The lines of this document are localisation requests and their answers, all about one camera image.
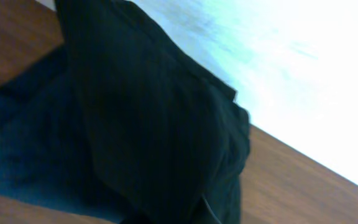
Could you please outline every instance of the dark blue fabric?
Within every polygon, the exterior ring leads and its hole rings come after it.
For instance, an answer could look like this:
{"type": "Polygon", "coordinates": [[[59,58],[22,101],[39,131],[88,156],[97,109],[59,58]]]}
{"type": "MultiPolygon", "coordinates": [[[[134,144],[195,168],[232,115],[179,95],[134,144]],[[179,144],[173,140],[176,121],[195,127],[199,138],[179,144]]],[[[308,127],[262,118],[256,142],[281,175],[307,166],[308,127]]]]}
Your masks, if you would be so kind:
{"type": "Polygon", "coordinates": [[[0,87],[0,195],[118,222],[132,212],[93,172],[63,47],[0,87]]]}

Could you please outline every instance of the white surface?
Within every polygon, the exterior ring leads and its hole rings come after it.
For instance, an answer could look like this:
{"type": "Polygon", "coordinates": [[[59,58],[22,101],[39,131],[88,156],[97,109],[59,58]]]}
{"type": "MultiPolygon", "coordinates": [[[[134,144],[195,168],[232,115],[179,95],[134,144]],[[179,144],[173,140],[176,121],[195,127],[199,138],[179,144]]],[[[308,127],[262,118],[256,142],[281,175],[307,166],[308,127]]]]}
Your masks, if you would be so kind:
{"type": "Polygon", "coordinates": [[[254,125],[358,184],[358,0],[134,2],[254,125]]]}

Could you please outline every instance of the wooden floor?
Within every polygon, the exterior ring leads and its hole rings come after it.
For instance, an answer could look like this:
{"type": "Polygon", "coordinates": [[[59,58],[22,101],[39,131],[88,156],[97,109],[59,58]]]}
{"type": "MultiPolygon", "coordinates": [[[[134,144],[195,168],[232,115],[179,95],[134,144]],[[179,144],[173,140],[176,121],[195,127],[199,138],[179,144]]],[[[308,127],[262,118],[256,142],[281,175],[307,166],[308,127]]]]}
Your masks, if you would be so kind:
{"type": "MultiPolygon", "coordinates": [[[[0,0],[0,85],[61,42],[52,11],[33,0],[0,0]]],[[[241,175],[243,224],[358,223],[358,186],[258,128],[251,140],[241,175]]],[[[0,197],[0,223],[107,222],[0,197]]]]}

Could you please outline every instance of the dark cloth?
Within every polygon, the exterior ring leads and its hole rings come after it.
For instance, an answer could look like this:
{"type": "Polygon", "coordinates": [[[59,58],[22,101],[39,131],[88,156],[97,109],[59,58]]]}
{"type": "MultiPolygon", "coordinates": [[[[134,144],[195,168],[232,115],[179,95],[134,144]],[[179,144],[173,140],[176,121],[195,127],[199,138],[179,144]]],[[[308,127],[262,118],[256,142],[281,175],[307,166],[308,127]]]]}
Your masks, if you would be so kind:
{"type": "Polygon", "coordinates": [[[135,4],[55,1],[65,38],[0,88],[0,194],[123,223],[239,223],[249,117],[135,4]]]}

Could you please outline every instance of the clothing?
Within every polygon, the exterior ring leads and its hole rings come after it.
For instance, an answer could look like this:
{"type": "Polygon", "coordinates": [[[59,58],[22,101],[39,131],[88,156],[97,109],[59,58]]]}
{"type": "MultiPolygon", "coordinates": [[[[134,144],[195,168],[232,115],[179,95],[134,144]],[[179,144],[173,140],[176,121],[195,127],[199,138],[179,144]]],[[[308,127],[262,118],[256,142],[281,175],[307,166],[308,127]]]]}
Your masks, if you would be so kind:
{"type": "Polygon", "coordinates": [[[64,48],[0,88],[0,192],[123,223],[239,223],[236,92],[131,2],[55,4],[64,48]]]}

